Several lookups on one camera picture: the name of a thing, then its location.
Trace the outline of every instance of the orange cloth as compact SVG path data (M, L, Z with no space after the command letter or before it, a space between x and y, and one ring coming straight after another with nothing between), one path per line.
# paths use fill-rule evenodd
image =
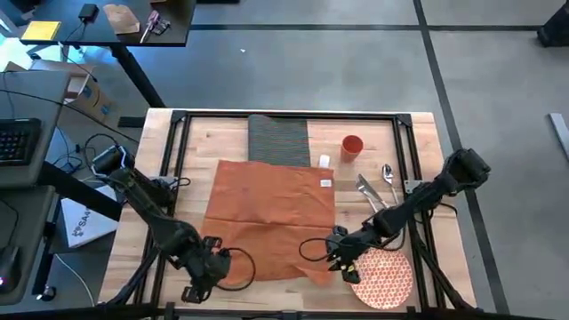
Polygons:
M257 281L308 276L327 284L332 279L328 264L304 260L299 244L328 236L334 213L332 170L220 161L201 234L219 236L223 247L249 252ZM302 253L322 257L325 242L307 243ZM222 283L243 284L251 278L251 262L240 252L232 257Z

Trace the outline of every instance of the gray floor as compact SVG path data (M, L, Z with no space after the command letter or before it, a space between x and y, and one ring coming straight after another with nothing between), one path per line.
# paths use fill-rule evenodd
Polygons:
M431 25L540 25L563 0L422 0ZM200 24L416 25L412 0L242 0L208 5ZM477 192L510 311L566 318L569 236L563 180L569 166L545 115L569 119L569 48L543 49L534 32L431 32L462 144L492 166ZM194 31L186 48L132 49L173 108L429 111L452 151L420 31ZM84 59L125 116L147 103L106 49ZM459 201L463 243L480 307L493 310L469 212ZM64 256L94 292L108 248ZM80 285L54 262L52 303L25 300L0 312L85 306Z

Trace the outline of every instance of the metal utensil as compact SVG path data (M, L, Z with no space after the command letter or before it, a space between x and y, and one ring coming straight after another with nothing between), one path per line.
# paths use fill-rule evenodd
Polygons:
M383 176L385 182L389 184L389 187L391 188L391 194L393 195L393 200L395 200L396 204L399 204L399 198L397 197L395 188L393 188L393 169L391 169L391 166L389 164L384 164L381 167L381 176Z
M372 188L370 183L367 182L367 180L361 174L357 175L356 188L357 191L364 194L365 198L367 198L367 202L370 203L375 212L377 212L378 210L373 200L379 202L383 206L383 208L385 209L389 208L389 204L387 204L385 201L383 201L383 199L381 199L381 196L377 193L377 191L375 191L375 189Z

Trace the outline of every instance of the desk leg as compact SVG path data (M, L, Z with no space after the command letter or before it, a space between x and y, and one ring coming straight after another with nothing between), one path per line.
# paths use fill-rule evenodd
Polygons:
M150 107L166 108L158 92L156 92L156 89L154 89L154 86L150 80L148 80L144 70L142 70L132 53L123 45L111 45L110 50L113 53L113 57L118 60L124 72L131 78L131 81L139 89L140 93L142 93L142 96L146 99Z
M93 188L89 188L53 164L44 162L37 183L43 186L54 186L56 192L61 196L73 199L112 220L118 221L121 217L123 206L120 203Z

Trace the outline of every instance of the charger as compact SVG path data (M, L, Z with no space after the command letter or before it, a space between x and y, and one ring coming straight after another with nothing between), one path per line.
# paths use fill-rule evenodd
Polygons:
M97 4L83 4L81 12L79 12L79 19L84 23L95 21L98 12Z

